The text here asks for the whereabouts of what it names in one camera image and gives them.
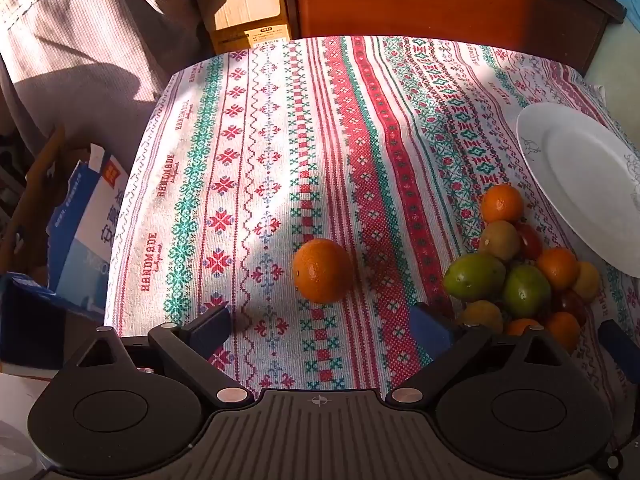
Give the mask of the small orange front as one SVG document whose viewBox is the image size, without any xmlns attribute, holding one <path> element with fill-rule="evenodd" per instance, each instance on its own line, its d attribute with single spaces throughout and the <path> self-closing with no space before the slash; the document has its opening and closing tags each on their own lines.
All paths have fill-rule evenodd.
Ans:
<svg viewBox="0 0 640 480">
<path fill-rule="evenodd" d="M 506 324 L 504 333 L 508 336 L 522 336 L 528 328 L 539 328 L 540 324 L 533 318 L 516 318 Z"/>
</svg>

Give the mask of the small orange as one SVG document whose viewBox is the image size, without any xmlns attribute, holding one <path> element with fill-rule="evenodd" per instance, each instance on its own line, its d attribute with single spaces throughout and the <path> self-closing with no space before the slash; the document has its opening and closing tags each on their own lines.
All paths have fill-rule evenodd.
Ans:
<svg viewBox="0 0 640 480">
<path fill-rule="evenodd" d="M 521 193 L 510 184 L 488 188 L 480 201 L 480 212 L 487 223 L 496 221 L 518 222 L 524 214 Z"/>
<path fill-rule="evenodd" d="M 533 318 L 516 318 L 506 324 L 504 333 L 508 336 L 522 336 L 528 328 L 539 328 L 540 324 Z"/>
<path fill-rule="evenodd" d="M 537 258 L 536 267 L 555 290 L 572 287 L 579 274 L 578 260 L 564 247 L 545 249 Z"/>
</svg>

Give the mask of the green lime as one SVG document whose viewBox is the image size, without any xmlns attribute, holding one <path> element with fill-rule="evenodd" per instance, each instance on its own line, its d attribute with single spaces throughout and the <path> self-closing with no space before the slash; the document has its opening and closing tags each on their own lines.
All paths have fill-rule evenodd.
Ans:
<svg viewBox="0 0 640 480">
<path fill-rule="evenodd" d="M 506 276 L 502 300 L 516 318 L 531 318 L 551 298 L 548 280 L 536 266 L 520 263 Z"/>
<path fill-rule="evenodd" d="M 442 286 L 450 296 L 465 302 L 495 295 L 506 279 L 506 267 L 496 257 L 473 252 L 457 258 L 442 277 Z"/>
</svg>

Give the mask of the dark red tomato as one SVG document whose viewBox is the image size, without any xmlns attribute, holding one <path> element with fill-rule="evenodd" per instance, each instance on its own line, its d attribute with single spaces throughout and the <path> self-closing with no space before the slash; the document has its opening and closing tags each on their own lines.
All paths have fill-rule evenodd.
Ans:
<svg viewBox="0 0 640 480">
<path fill-rule="evenodd" d="M 580 327 L 587 323 L 587 306 L 573 289 L 565 289 L 554 297 L 554 310 L 573 315 Z"/>
</svg>

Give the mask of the red cherry tomato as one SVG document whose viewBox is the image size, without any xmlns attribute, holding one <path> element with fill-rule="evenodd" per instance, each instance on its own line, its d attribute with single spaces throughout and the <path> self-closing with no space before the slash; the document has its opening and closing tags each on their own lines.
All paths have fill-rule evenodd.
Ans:
<svg viewBox="0 0 640 480">
<path fill-rule="evenodd" d="M 537 231 L 526 223 L 517 223 L 514 228 L 520 237 L 518 256 L 522 260 L 535 261 L 544 250 Z"/>
</svg>

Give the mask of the large orange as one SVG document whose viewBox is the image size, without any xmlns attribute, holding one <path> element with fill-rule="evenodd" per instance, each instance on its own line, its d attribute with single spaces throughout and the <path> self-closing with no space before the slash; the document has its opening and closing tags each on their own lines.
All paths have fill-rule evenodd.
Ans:
<svg viewBox="0 0 640 480">
<path fill-rule="evenodd" d="M 348 253 L 333 240 L 308 240 L 293 257 L 295 287 L 313 304 L 341 301 L 352 288 L 352 274 Z"/>
</svg>

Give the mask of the yellow-brown kiwi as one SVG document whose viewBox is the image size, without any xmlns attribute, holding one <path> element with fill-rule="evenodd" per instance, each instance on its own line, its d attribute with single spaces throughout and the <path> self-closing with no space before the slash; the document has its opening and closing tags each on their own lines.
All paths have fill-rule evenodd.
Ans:
<svg viewBox="0 0 640 480">
<path fill-rule="evenodd" d="M 589 261 L 578 262 L 578 277 L 573 285 L 574 293 L 586 304 L 600 294 L 601 278 L 598 269 Z"/>
</svg>

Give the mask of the blue white carton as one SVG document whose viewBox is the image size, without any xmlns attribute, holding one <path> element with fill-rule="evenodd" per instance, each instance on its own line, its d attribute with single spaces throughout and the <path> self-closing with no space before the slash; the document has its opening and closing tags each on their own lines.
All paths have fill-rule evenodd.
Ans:
<svg viewBox="0 0 640 480">
<path fill-rule="evenodd" d="M 78 162 L 47 226 L 48 289 L 67 309 L 104 318 L 116 226 L 128 174 L 99 145 Z"/>
</svg>

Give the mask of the patterned woven tablecloth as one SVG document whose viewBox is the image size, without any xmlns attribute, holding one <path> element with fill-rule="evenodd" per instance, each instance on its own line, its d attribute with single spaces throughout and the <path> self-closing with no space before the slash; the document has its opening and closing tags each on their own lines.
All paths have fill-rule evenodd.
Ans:
<svg viewBox="0 0 640 480">
<path fill-rule="evenodd" d="M 480 198 L 517 188 L 527 224 L 601 277 L 575 364 L 625 439 L 634 386 L 597 341 L 612 318 L 639 333 L 639 283 L 597 259 L 539 192 L 515 122 L 530 104 L 616 121 L 576 70 L 462 42 L 328 37 L 273 42 L 171 77 L 146 126 L 119 211 L 105 322 L 139 336 L 226 307 L 233 333 L 209 362 L 250 391 L 387 391 L 425 365 L 409 332 L 419 301 L 460 304 L 440 280 L 473 250 Z M 313 304 L 293 257 L 345 248 L 352 288 Z"/>
</svg>

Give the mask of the white ceramic plate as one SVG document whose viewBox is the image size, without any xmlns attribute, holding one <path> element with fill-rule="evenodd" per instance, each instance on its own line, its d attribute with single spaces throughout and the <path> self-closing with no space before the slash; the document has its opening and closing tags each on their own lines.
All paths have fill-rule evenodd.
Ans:
<svg viewBox="0 0 640 480">
<path fill-rule="evenodd" d="M 534 180 L 565 223 L 603 260 L 639 275 L 639 156 L 591 117 L 537 103 L 516 118 Z"/>
</svg>

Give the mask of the checked curtain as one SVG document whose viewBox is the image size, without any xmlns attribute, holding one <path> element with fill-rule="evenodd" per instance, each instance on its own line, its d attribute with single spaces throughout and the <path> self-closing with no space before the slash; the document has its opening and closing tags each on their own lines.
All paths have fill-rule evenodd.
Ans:
<svg viewBox="0 0 640 480">
<path fill-rule="evenodd" d="M 202 56 L 193 0 L 1 0 L 1 95 L 26 148 L 55 128 L 131 166 L 170 77 Z"/>
</svg>

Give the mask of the cardboard box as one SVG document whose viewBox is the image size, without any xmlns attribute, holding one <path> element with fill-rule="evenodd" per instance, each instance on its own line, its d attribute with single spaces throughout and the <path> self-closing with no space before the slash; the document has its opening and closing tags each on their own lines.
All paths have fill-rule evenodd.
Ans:
<svg viewBox="0 0 640 480">
<path fill-rule="evenodd" d="M 217 54 L 291 39 L 285 0 L 198 0 Z"/>
</svg>

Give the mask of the wooden cabinet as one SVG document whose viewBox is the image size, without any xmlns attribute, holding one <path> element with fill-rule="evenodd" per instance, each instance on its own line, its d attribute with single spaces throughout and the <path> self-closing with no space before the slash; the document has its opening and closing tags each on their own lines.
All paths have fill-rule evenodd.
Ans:
<svg viewBox="0 0 640 480">
<path fill-rule="evenodd" d="M 295 38 L 410 36 L 550 58 L 587 73 L 616 0 L 285 0 Z"/>
</svg>

